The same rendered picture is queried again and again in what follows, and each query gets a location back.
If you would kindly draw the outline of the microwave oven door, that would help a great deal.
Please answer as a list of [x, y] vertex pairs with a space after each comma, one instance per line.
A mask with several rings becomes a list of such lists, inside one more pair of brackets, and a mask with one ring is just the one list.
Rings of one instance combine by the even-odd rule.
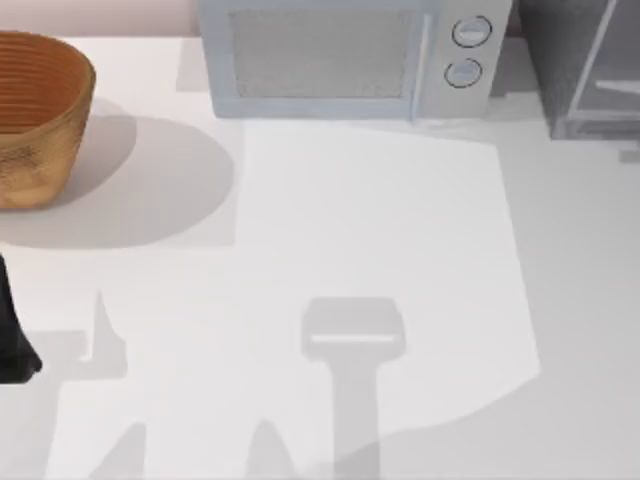
[[425, 0], [197, 0], [221, 118], [409, 119]]

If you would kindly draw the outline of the grey cabinet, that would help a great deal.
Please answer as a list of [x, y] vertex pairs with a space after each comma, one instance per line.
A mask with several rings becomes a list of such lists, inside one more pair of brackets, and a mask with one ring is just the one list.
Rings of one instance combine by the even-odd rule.
[[640, 0], [519, 0], [555, 140], [640, 142]]

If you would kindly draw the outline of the brown woven basket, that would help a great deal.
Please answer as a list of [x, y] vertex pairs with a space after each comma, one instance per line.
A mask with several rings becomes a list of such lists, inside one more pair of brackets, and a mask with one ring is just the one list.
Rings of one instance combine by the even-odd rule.
[[51, 204], [76, 163], [96, 86], [69, 43], [0, 31], [0, 211]]

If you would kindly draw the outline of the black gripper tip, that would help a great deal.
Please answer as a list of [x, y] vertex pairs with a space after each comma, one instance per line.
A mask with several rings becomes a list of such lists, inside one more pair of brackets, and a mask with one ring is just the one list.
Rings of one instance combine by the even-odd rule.
[[0, 254], [0, 385], [25, 384], [42, 367], [18, 319], [6, 262]]

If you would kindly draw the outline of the round microwave knob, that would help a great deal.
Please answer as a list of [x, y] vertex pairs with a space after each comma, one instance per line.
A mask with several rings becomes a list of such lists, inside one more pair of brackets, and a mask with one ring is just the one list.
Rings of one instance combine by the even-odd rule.
[[483, 67], [477, 60], [465, 58], [449, 63], [443, 76], [452, 88], [465, 89], [480, 81], [483, 76]]
[[476, 48], [488, 41], [493, 32], [491, 21], [476, 15], [458, 20], [452, 28], [452, 40], [461, 48]]

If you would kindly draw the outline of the pale microwave oven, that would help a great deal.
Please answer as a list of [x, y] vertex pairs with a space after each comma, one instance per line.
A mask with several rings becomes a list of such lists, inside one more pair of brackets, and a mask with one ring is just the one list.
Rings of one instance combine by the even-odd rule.
[[[471, 118], [480, 116], [489, 100], [513, 0], [425, 0], [430, 15], [429, 53], [422, 90], [422, 119]], [[455, 23], [481, 15], [493, 25], [486, 43], [476, 48], [461, 48], [452, 40]], [[451, 62], [473, 58], [483, 67], [478, 83], [455, 89], [444, 79]]]

